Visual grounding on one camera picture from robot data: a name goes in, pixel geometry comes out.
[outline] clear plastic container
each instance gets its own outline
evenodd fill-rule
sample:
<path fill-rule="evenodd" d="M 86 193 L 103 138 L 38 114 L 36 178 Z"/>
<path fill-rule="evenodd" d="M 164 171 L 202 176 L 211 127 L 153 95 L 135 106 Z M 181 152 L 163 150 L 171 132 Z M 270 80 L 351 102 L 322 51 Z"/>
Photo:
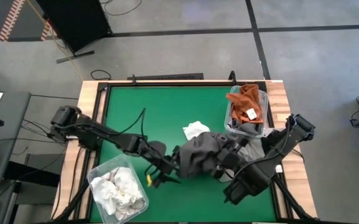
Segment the clear plastic container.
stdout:
<path fill-rule="evenodd" d="M 239 93 L 240 92 L 240 86 L 233 86 L 230 89 L 230 93 Z M 225 126 L 226 131 L 228 131 L 231 134 L 234 135 L 243 135 L 243 136 L 248 136 L 251 138 L 261 138 L 263 137 L 263 133 L 264 133 L 264 127 L 266 126 L 266 123 L 268 122 L 268 106 L 269 106 L 269 98 L 268 98 L 268 94 L 266 94 L 264 91 L 262 90 L 258 90 L 259 94 L 259 106 L 262 109 L 262 119 L 263 119 L 263 124 L 259 125 L 258 127 L 258 134 L 251 134 L 251 133 L 246 133 L 244 131 L 239 131 L 237 129 L 232 129 L 229 124 L 232 121 L 231 118 L 231 101 L 228 100 L 228 108 L 226 109 L 226 117 L 225 117 L 225 124 L 223 124 Z"/>
<path fill-rule="evenodd" d="M 113 169 L 117 168 L 117 167 L 127 167 L 130 168 L 132 171 L 132 175 L 134 176 L 136 182 L 138 183 L 138 188 L 139 191 L 141 192 L 143 199 L 144 199 L 144 206 L 142 209 L 140 209 L 138 212 L 134 213 L 131 216 L 126 217 L 125 219 L 119 221 L 116 216 L 114 214 L 112 215 L 108 215 L 105 210 L 103 209 L 103 207 L 99 204 L 99 203 L 95 203 L 96 206 L 98 207 L 99 210 L 99 214 L 100 217 L 102 218 L 102 221 L 104 224 L 122 224 L 122 223 L 126 223 L 128 221 L 130 221 L 130 219 L 134 218 L 135 216 L 141 214 L 142 212 L 144 212 L 147 207 L 149 206 L 149 199 L 146 196 L 146 193 L 142 187 L 141 182 L 139 181 L 138 176 L 136 175 L 135 169 L 132 166 L 131 162 L 128 159 L 128 156 L 125 154 L 119 155 L 113 159 L 110 159 L 109 161 L 95 167 L 94 169 L 91 170 L 91 172 L 88 174 L 88 181 L 90 183 L 90 188 L 92 191 L 92 195 L 93 193 L 93 189 L 91 186 L 91 182 L 95 177 L 101 177 L 102 175 L 104 175 L 105 173 L 108 173 L 110 171 L 112 171 Z"/>

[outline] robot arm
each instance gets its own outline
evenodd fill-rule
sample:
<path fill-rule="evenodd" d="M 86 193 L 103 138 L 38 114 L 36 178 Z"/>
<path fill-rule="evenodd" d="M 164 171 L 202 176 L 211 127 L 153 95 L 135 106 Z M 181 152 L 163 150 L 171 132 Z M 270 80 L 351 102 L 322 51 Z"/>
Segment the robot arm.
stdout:
<path fill-rule="evenodd" d="M 100 139 L 103 139 L 114 143 L 129 156 L 144 158 L 160 171 L 153 180 L 155 187 L 162 182 L 178 182 L 169 175 L 173 170 L 180 170 L 179 146 L 174 149 L 171 156 L 165 155 L 166 146 L 163 143 L 147 142 L 147 137 L 138 134 L 117 132 L 93 121 L 82 114 L 79 108 L 71 106 L 59 108 L 51 124 L 50 138 L 66 141 L 67 136 L 75 135 L 81 147 L 88 150 L 98 150 Z M 248 143 L 245 138 L 230 141 L 216 152 L 209 153 L 209 159 L 214 161 L 214 166 L 210 170 L 213 178 L 219 179 L 227 169 L 235 172 L 231 183 L 223 191 L 225 201 L 237 205 L 245 196 L 256 196 L 264 191 L 274 176 L 276 166 L 299 142 L 311 140 L 314 128 L 301 115 L 291 115 L 287 119 L 285 130 L 274 131 L 268 137 L 262 138 L 265 156 L 252 162 L 247 162 L 238 155 L 240 148 Z"/>

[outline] green mat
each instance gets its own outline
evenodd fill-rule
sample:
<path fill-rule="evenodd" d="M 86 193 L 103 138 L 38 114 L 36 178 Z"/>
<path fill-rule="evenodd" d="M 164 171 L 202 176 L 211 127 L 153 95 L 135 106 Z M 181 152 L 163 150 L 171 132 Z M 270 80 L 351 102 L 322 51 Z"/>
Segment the green mat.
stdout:
<path fill-rule="evenodd" d="M 144 132 L 149 141 L 161 141 L 171 154 L 176 145 L 187 140 L 182 128 L 201 121 L 213 132 L 224 132 L 230 87 L 113 87 L 105 125 L 115 130 L 127 128 L 146 108 Z M 140 134 L 140 122 L 128 133 Z M 121 154 L 109 142 L 102 146 L 100 163 Z M 270 189 L 257 197 L 246 197 L 238 205 L 223 203 L 221 184 L 209 174 L 180 180 L 181 184 L 164 183 L 158 189 L 146 186 L 144 170 L 149 163 L 131 157 L 149 198 L 149 208 L 131 222 L 271 222 L 275 221 Z M 91 222 L 101 222 L 95 202 Z"/>

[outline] white cloth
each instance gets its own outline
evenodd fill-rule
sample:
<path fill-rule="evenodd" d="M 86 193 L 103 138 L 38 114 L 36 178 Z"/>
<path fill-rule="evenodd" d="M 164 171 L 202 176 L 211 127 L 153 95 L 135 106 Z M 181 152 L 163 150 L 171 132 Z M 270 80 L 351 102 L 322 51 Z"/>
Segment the white cloth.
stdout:
<path fill-rule="evenodd" d="M 199 121 L 194 123 L 190 123 L 189 126 L 182 128 L 186 135 L 187 140 L 191 140 L 193 137 L 197 137 L 199 134 L 203 132 L 210 131 L 210 128 L 205 126 Z"/>
<path fill-rule="evenodd" d="M 122 220 L 144 207 L 138 183 L 130 168 L 118 167 L 91 181 L 93 199 L 108 214 Z"/>

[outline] orange cloth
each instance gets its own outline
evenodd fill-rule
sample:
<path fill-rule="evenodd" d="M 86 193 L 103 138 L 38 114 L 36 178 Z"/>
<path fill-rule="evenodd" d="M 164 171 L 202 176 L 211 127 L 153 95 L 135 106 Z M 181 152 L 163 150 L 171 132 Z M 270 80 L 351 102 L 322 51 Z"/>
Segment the orange cloth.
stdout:
<path fill-rule="evenodd" d="M 227 93 L 226 98 L 232 102 L 231 117 L 233 119 L 239 120 L 242 124 L 263 123 L 262 110 L 259 107 L 258 95 L 259 93 L 257 84 L 243 85 L 240 87 L 240 93 Z M 248 118 L 246 112 L 251 108 L 254 108 L 256 113 L 256 118 L 252 121 Z"/>

